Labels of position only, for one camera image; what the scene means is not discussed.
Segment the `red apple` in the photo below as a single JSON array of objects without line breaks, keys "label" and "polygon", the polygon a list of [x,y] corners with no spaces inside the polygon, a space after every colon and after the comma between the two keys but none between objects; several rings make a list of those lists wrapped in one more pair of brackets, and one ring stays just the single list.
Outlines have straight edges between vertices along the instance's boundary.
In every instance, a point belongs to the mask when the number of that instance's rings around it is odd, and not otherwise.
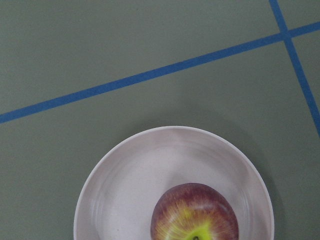
[{"label": "red apple", "polygon": [[153,240],[237,240],[239,236],[233,208],[205,184],[172,187],[160,197],[152,213]]}]

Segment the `pink plate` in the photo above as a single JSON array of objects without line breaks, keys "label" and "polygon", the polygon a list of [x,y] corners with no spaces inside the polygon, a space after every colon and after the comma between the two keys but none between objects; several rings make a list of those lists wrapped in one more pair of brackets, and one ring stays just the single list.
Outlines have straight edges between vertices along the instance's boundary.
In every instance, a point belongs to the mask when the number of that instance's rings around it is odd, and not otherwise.
[{"label": "pink plate", "polygon": [[78,198],[76,240],[148,240],[154,207],[184,183],[217,190],[238,220],[242,240],[272,240],[275,220],[266,185],[251,161],[211,132],[163,126],[116,145],[94,167]]}]

